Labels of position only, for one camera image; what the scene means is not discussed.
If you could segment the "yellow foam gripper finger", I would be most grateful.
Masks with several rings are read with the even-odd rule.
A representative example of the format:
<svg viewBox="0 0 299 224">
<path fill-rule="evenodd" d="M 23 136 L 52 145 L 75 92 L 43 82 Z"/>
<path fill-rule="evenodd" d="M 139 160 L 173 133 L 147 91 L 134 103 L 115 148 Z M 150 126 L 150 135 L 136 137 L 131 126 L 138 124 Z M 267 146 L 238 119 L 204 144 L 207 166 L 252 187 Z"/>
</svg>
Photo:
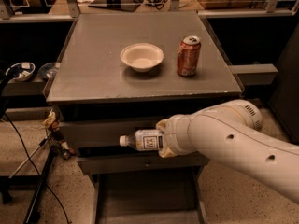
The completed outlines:
<svg viewBox="0 0 299 224">
<path fill-rule="evenodd" d="M 155 128 L 157 130 L 162 131 L 163 133 L 168 133 L 169 129 L 168 129 L 168 120 L 167 119 L 161 119 L 160 121 L 158 121 L 155 125 Z"/>
<path fill-rule="evenodd" d="M 159 151 L 159 156 L 162 158 L 173 158 L 176 157 L 177 154 L 174 153 L 169 147 L 167 147 Z"/>
</svg>

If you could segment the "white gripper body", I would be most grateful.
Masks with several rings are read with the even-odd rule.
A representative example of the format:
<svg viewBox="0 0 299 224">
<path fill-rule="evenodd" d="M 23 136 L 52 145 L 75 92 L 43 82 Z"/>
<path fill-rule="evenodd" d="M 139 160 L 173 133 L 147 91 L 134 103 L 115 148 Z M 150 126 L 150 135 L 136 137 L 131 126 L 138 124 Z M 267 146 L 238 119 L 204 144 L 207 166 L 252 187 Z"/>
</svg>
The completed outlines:
<svg viewBox="0 0 299 224">
<path fill-rule="evenodd" d="M 177 156 L 188 155 L 195 151 L 188 135 L 190 126 L 188 115 L 175 115 L 168 119 L 168 133 L 164 134 L 164 147 L 169 147 Z"/>
</svg>

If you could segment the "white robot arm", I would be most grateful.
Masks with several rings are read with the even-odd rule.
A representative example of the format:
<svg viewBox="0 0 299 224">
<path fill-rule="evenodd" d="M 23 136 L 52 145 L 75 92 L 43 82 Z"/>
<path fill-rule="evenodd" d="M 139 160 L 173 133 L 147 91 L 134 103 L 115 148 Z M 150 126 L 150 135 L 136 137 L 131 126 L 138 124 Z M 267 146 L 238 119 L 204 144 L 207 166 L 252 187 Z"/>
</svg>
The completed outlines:
<svg viewBox="0 0 299 224">
<path fill-rule="evenodd" d="M 163 119 L 163 158 L 195 151 L 248 175 L 299 203 L 299 146 L 261 133 L 263 117 L 245 100 Z"/>
</svg>

